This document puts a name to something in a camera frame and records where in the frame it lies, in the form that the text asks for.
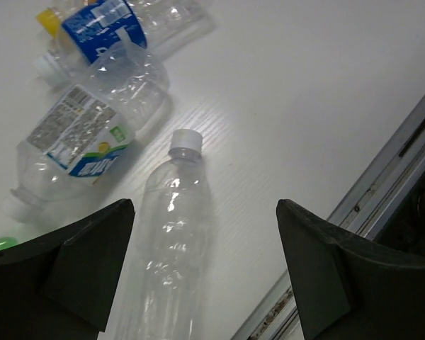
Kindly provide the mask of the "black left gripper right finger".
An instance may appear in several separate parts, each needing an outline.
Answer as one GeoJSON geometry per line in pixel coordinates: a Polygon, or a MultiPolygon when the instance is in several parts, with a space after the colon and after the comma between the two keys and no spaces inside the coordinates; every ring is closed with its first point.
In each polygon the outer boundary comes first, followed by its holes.
{"type": "Polygon", "coordinates": [[[306,339],[425,339],[425,257],[282,199],[279,234],[306,339]]]}

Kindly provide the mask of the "clear bottle blue label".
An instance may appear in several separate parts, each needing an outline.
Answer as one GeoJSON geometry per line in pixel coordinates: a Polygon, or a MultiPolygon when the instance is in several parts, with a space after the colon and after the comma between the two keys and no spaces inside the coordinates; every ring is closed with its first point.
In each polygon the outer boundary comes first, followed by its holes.
{"type": "Polygon", "coordinates": [[[120,41],[147,48],[147,39],[129,1],[53,1],[36,16],[53,37],[35,61],[47,84],[58,87],[83,72],[120,41]]]}

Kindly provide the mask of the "clear bottle white cap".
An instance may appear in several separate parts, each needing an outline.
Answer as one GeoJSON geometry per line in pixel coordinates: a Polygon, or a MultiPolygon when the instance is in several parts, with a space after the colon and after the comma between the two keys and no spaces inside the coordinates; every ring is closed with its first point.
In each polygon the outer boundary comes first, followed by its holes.
{"type": "Polygon", "coordinates": [[[126,284],[102,339],[201,339],[213,228],[203,136],[174,131],[168,158],[148,177],[126,284]]]}

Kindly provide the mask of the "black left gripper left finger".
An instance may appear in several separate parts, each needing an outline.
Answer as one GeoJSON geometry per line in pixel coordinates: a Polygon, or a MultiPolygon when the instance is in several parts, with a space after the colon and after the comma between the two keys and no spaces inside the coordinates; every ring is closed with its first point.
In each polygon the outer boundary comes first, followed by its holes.
{"type": "Polygon", "coordinates": [[[0,339],[97,339],[107,327],[135,208],[120,199],[0,251],[0,339]]]}

